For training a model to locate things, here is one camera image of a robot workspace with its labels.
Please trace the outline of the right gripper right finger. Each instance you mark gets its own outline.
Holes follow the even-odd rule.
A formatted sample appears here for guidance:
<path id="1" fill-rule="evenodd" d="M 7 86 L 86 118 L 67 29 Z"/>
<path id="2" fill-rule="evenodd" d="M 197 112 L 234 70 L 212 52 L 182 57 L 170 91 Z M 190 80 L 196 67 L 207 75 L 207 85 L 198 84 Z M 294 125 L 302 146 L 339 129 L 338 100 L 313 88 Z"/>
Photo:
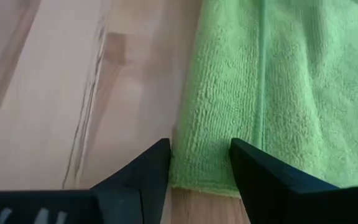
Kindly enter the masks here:
<path id="1" fill-rule="evenodd" d="M 238 138 L 229 157 L 251 223 L 358 224 L 358 187 L 336 187 Z"/>

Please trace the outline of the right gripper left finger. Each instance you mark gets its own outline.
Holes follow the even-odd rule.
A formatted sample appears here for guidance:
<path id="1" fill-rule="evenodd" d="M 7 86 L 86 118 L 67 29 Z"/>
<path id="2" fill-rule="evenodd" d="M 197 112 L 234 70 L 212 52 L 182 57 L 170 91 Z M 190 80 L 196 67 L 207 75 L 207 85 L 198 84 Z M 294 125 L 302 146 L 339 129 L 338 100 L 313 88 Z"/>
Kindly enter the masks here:
<path id="1" fill-rule="evenodd" d="M 0 223 L 160 223 L 170 156 L 163 138 L 90 189 L 0 191 Z"/>

